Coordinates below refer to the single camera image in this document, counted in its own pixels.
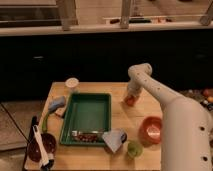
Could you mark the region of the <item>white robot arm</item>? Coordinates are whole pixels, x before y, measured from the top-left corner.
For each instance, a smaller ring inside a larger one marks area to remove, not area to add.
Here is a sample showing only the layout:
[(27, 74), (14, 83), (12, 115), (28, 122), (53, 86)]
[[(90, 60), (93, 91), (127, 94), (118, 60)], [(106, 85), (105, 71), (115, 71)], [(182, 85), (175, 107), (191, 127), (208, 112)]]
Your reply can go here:
[(212, 171), (213, 116), (196, 100), (153, 79), (151, 74), (149, 63), (131, 66), (127, 92), (138, 95), (144, 88), (160, 103), (161, 171)]

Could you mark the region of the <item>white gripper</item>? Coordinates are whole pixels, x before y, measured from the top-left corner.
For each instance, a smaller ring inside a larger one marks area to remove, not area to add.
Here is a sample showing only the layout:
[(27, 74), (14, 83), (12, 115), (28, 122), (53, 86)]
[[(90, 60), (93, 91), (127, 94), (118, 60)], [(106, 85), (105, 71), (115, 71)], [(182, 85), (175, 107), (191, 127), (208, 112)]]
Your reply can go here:
[(129, 82), (127, 85), (127, 96), (138, 98), (142, 92), (142, 87), (135, 82)]

